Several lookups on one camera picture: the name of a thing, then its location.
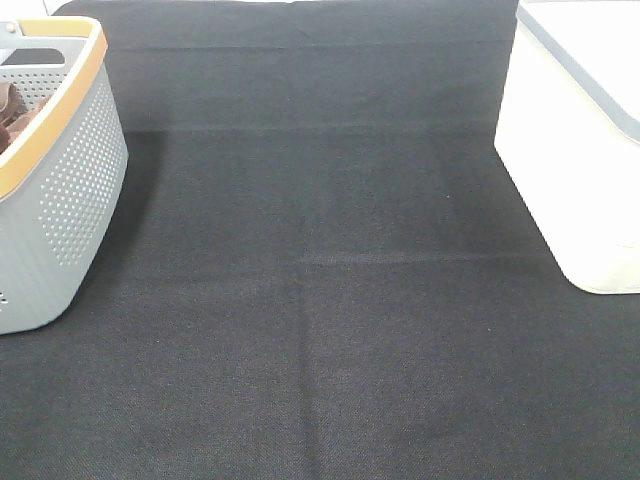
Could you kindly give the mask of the black fabric table mat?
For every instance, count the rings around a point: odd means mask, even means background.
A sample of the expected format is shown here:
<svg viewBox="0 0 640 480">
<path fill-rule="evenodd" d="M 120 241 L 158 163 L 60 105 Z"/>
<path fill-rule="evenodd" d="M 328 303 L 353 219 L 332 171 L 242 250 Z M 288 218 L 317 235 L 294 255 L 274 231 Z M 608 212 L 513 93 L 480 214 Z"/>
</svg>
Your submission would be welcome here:
<svg viewBox="0 0 640 480">
<path fill-rule="evenodd" d="M 635 479 L 639 299 L 560 273 L 493 138 L 512 1 L 73 1 L 129 162 L 1 340 L 5 479 Z"/>
</svg>

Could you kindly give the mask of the grey perforated laundry basket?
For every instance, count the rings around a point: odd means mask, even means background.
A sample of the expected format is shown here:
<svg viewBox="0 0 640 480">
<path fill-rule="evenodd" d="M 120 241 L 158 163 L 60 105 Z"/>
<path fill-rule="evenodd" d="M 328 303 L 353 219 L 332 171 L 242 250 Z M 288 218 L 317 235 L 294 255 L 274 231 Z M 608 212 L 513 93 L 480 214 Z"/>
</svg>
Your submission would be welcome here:
<svg viewBox="0 0 640 480">
<path fill-rule="evenodd" d="M 15 85 L 21 107 L 50 96 L 1 152 L 1 330 L 12 334 L 71 304 L 114 213 L 128 151 L 97 20 L 6 19 L 1 46 L 13 57 L 1 84 Z"/>
</svg>

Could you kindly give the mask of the white plastic storage bin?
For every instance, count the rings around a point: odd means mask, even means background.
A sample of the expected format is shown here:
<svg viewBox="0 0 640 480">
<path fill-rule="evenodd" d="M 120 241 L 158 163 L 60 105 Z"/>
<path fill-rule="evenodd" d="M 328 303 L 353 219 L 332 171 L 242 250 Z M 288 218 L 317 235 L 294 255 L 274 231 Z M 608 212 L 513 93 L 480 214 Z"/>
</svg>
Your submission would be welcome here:
<svg viewBox="0 0 640 480">
<path fill-rule="evenodd" d="M 639 5 L 522 1 L 494 145 L 564 276 L 639 290 Z"/>
</svg>

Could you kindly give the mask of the brown towels in basket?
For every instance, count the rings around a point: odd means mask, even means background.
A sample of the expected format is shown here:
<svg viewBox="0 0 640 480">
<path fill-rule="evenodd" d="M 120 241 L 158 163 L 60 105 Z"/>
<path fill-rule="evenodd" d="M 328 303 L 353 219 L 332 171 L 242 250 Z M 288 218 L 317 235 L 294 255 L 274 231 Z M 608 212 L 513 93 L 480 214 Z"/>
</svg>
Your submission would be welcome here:
<svg viewBox="0 0 640 480">
<path fill-rule="evenodd" d="M 44 108 L 50 96 L 41 99 L 31 110 L 21 107 L 21 97 L 12 83 L 1 84 L 1 139 L 4 152 Z"/>
</svg>

